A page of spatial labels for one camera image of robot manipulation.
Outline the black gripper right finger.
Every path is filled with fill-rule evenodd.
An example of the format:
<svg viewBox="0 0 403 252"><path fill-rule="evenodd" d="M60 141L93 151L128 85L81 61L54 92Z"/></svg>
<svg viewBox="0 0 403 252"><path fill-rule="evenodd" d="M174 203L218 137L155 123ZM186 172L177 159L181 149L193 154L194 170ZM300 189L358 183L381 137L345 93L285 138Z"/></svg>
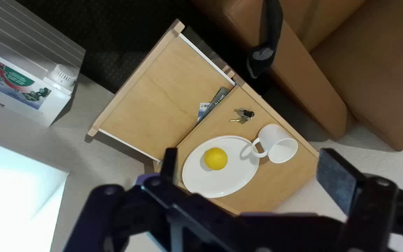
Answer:
<svg viewBox="0 0 403 252"><path fill-rule="evenodd" d="M316 180L339 210L348 214L363 175L335 149L321 148L317 159Z"/></svg>

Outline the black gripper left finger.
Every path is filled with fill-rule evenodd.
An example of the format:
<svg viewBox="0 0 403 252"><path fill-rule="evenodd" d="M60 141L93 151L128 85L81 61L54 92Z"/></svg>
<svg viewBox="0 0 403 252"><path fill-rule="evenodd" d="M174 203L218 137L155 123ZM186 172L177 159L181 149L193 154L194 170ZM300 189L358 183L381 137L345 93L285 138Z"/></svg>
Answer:
<svg viewBox="0 0 403 252"><path fill-rule="evenodd" d="M163 180L173 180L177 161L177 148L167 147L162 159L159 175Z"/></svg>

